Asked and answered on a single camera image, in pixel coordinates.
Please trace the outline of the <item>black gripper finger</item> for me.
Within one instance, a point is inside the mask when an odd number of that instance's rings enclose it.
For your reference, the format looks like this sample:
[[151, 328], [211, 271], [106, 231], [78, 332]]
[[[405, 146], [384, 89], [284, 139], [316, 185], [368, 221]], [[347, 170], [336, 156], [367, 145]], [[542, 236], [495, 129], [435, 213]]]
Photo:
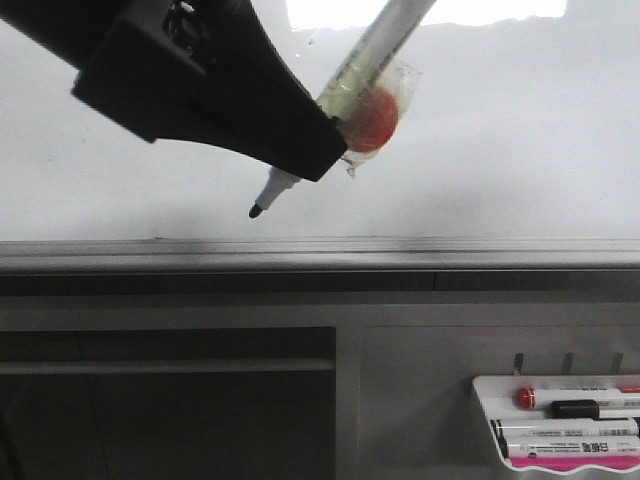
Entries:
[[209, 144], [316, 181], [345, 153], [248, 1], [5, 1], [77, 70], [73, 95], [138, 137]]

